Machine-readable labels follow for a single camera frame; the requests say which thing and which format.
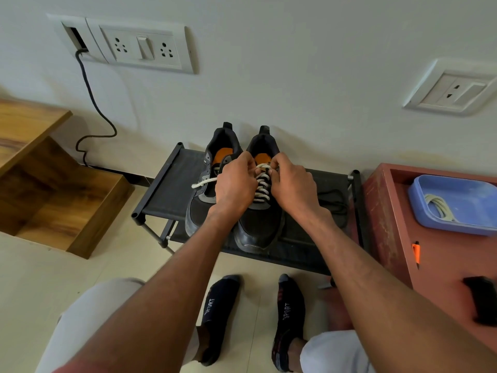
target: person's right arm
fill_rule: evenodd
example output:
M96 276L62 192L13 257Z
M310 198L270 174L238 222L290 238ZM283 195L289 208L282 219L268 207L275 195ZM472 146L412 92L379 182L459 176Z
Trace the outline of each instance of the person's right arm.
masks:
M284 153L270 170L272 194L318 246L357 335L378 372L497 372L497 355L411 290L334 223L316 183Z

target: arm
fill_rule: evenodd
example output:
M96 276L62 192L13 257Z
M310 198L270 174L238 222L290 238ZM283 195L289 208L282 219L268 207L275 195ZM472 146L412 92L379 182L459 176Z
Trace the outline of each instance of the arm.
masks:
M178 372L223 241L252 203L248 153L224 167L204 224L73 357L111 372Z
M406 287L319 206L316 184L284 154L271 166L272 193L311 236L337 283L378 372L495 372L497 355L426 298Z

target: person's left arm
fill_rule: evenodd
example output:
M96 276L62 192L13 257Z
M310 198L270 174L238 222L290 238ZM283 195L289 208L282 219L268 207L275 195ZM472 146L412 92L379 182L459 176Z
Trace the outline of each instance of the person's left arm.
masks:
M107 372L178 372L209 277L233 225L252 203L255 163L244 152L216 183L204 224L73 357Z

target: floor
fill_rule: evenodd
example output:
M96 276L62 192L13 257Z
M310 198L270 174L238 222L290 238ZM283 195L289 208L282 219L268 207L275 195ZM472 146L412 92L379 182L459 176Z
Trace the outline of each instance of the floor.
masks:
M167 261L169 253L130 218L145 190L136 187L89 260L0 233L0 371L33 372L59 315L94 284L114 277L148 280ZM160 232L165 222L151 218L147 224ZM325 276L221 253L210 283L242 274L244 284L220 360L208 368L191 362L181 371L277 372L270 356L278 277L284 272L296 279L306 299L304 336L326 331L326 308L316 288Z

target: orange insole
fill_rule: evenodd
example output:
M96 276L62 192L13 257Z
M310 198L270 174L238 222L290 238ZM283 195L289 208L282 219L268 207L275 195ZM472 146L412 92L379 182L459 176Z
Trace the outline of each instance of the orange insole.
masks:
M266 153L259 153L254 157L254 160L257 165L260 165L261 163L270 163L271 157Z
M215 165L217 163L221 163L223 158L230 154L233 154L233 149L221 148L220 150L217 151L216 156L214 157L214 162L212 164Z

